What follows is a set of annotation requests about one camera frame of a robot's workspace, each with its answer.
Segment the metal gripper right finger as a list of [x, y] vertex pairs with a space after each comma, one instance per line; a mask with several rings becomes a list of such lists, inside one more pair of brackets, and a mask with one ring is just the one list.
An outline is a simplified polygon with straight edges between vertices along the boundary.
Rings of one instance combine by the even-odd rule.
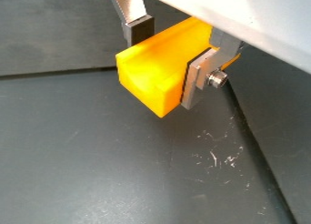
[[209, 34], [209, 47], [188, 62], [181, 105], [190, 109], [198, 100], [204, 86], [220, 88], [226, 81], [224, 68], [236, 60], [244, 42], [213, 27]]

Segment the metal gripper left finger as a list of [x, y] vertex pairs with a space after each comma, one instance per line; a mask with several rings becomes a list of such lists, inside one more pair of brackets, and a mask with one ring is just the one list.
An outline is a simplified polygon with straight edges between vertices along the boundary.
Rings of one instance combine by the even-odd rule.
[[110, 0], [117, 12], [128, 46], [154, 35], [154, 19], [146, 14], [142, 0]]

